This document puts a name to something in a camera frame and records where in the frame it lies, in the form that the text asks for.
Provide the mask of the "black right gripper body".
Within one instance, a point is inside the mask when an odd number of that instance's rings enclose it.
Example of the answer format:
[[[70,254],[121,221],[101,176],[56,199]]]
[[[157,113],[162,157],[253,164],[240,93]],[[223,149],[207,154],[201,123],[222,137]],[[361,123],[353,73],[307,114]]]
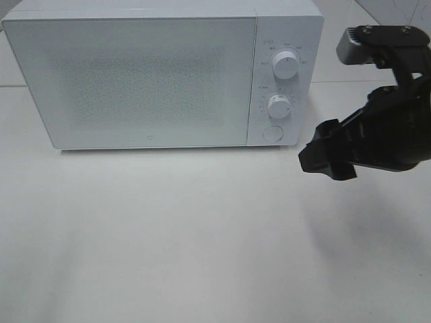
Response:
[[[298,154],[304,172],[333,180],[357,176],[355,167],[404,172],[430,159],[430,49],[377,50],[379,69],[391,69],[396,85],[378,87],[362,108],[340,121],[339,137],[316,141]]]

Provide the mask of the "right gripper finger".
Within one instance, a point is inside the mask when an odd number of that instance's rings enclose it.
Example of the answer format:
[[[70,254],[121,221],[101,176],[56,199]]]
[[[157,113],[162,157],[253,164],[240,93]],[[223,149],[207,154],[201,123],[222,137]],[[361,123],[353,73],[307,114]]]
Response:
[[[316,141],[334,141],[339,137],[340,121],[338,119],[326,120],[319,124],[314,132]]]

